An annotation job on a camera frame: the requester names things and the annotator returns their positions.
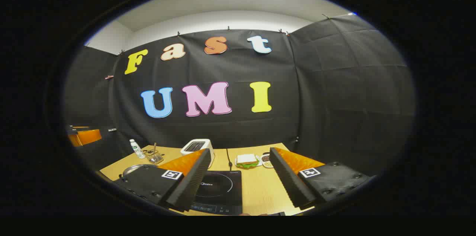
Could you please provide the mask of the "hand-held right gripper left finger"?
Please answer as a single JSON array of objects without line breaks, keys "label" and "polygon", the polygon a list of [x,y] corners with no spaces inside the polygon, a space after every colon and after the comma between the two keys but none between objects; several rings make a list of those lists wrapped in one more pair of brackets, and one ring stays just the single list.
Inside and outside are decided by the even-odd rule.
[{"label": "hand-held right gripper left finger", "polygon": [[201,149],[162,165],[133,165],[114,183],[152,204],[189,211],[210,162],[210,149]]}]

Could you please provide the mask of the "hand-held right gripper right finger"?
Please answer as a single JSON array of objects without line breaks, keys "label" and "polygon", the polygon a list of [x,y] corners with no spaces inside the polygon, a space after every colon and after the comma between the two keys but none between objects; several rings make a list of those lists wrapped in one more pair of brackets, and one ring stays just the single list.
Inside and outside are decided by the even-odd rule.
[{"label": "hand-held right gripper right finger", "polygon": [[293,206],[301,210],[348,197],[371,181],[341,162],[325,164],[281,148],[270,148],[269,160]]}]

